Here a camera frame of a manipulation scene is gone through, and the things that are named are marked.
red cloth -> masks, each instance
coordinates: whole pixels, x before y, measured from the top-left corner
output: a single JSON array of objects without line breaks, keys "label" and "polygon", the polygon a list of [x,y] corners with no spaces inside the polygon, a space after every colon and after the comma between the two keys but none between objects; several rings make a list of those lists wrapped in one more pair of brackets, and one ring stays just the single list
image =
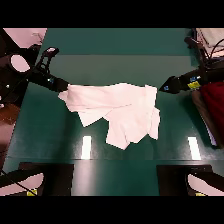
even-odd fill
[{"label": "red cloth", "polygon": [[224,140],[224,82],[209,83],[202,86],[200,91],[219,134]]}]

cable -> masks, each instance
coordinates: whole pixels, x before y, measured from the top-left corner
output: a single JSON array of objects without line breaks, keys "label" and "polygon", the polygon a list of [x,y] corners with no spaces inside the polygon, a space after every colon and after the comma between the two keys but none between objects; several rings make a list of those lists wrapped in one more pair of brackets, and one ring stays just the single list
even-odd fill
[{"label": "cable", "polygon": [[7,178],[8,180],[10,180],[12,183],[17,184],[18,186],[22,187],[23,189],[29,191],[29,192],[32,193],[34,196],[38,196],[37,194],[33,193],[30,189],[24,187],[23,185],[19,184],[18,182],[13,181],[13,180],[8,176],[8,174],[7,174],[5,171],[1,170],[1,173],[3,173],[3,174],[6,176],[6,178]]},{"label": "cable", "polygon": [[224,39],[220,40],[220,41],[213,47],[212,52],[211,52],[210,57],[209,57],[209,61],[210,61],[211,58],[212,58],[212,54],[214,53],[214,50],[216,49],[216,47],[217,47],[222,41],[224,41]]}]

